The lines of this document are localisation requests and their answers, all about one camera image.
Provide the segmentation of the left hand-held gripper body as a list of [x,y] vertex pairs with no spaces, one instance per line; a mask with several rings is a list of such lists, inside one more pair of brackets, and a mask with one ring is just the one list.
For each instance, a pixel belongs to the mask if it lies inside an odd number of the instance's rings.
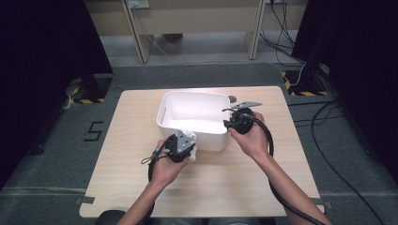
[[194,146],[194,139],[179,130],[167,139],[165,149],[168,157],[173,162],[182,162],[191,155]]

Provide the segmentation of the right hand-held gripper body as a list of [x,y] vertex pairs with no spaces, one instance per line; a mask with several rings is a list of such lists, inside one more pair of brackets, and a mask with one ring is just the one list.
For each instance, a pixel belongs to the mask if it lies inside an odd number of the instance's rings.
[[261,106],[261,102],[244,101],[230,109],[229,121],[234,125],[232,128],[239,134],[248,133],[253,126],[254,113],[252,107]]

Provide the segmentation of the white cloth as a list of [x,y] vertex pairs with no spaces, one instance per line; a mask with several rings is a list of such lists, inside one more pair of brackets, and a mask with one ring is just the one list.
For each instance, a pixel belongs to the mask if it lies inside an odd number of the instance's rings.
[[196,160],[197,136],[194,132],[180,129],[178,131],[178,148],[177,152],[184,157],[188,157],[190,161]]

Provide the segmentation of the white plastic bin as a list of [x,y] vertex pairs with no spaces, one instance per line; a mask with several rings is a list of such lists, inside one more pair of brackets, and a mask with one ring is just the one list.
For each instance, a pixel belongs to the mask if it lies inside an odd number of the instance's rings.
[[193,132],[198,150],[220,152],[228,144],[229,135],[223,121],[230,113],[229,97],[224,94],[171,91],[163,96],[157,125],[164,137],[179,129]]

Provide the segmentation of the person's right hand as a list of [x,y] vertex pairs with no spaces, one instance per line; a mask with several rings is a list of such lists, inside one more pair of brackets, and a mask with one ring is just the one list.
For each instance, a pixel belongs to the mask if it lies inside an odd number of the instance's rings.
[[239,134],[233,128],[229,128],[228,131],[242,151],[255,162],[269,158],[268,138],[265,131],[257,123],[253,123],[252,128],[246,134]]

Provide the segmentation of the person's left hand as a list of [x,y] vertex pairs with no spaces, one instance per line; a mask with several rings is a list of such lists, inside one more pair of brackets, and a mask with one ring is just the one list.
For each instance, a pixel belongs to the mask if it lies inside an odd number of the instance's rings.
[[150,183],[156,188],[165,188],[173,183],[179,173],[189,164],[185,158],[181,162],[173,162],[166,153],[160,152],[159,159],[155,162]]

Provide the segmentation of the stand base with hazard tape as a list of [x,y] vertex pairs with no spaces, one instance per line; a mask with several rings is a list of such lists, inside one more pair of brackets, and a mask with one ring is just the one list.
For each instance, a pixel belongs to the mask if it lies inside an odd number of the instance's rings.
[[315,75],[302,75],[299,70],[282,72],[283,82],[291,96],[326,96],[328,92]]
[[69,84],[66,96],[71,104],[103,103],[112,81],[107,74],[94,75],[89,82],[78,79]]

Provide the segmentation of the person's legs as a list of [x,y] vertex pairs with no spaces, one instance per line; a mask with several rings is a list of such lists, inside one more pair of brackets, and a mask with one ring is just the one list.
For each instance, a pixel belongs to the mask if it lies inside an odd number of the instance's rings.
[[199,217],[163,217],[154,218],[152,225],[261,225],[258,218],[252,217],[215,217],[207,223]]

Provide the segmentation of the black curtain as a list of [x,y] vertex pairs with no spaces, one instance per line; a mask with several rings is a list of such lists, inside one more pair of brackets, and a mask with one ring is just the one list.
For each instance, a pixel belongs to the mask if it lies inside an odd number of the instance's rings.
[[60,109],[69,83],[113,72],[85,0],[0,0],[0,189]]
[[398,184],[398,0],[308,0],[293,54],[321,64],[371,152]]

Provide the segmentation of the wall power socket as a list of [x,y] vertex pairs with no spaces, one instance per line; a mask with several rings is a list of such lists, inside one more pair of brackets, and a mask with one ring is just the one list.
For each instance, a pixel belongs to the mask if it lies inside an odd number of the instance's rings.
[[132,9],[149,8],[148,0],[127,0],[127,2]]

